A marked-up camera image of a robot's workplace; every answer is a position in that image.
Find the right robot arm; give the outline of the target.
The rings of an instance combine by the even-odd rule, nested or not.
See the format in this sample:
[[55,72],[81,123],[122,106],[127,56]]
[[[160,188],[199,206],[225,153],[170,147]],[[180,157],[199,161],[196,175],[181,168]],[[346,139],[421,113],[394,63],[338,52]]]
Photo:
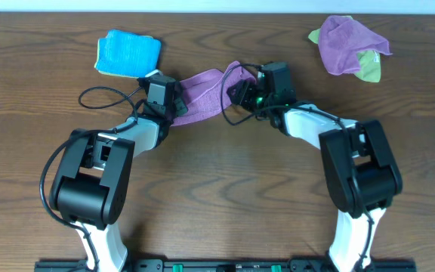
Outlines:
[[260,70],[257,82],[222,85],[220,98],[319,149],[329,196],[338,209],[334,240],[321,270],[377,270],[370,257],[374,235],[403,188],[381,123],[342,119],[297,100],[288,70]]

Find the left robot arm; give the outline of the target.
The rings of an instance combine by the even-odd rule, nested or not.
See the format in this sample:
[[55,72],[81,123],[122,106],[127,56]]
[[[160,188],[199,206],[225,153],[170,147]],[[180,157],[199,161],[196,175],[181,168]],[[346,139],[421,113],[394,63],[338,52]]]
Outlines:
[[48,214],[77,231],[88,259],[72,270],[131,271],[122,241],[122,213],[134,157],[161,144],[178,116],[187,112],[179,81],[160,74],[139,79],[146,98],[132,103],[131,115],[107,130],[74,130],[51,155],[61,155],[49,194],[39,185]]

